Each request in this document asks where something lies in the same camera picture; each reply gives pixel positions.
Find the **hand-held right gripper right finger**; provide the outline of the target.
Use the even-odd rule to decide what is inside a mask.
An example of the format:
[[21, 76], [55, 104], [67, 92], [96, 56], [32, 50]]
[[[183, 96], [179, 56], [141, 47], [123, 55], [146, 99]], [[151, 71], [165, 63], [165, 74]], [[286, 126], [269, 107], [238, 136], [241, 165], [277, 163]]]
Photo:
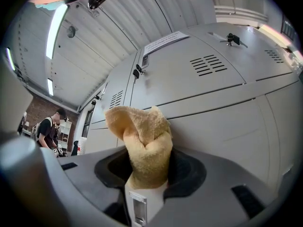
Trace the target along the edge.
[[249, 171], [228, 159], [174, 147], [164, 205], [149, 227], [239, 227], [276, 198]]

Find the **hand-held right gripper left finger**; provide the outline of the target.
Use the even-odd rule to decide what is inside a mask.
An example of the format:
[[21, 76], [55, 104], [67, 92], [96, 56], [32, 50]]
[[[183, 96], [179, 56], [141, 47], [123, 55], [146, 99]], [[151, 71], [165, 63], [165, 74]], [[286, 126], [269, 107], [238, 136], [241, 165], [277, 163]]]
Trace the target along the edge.
[[132, 167], [126, 147], [63, 157], [59, 163], [71, 183], [89, 203], [107, 217], [131, 226], [125, 184]]

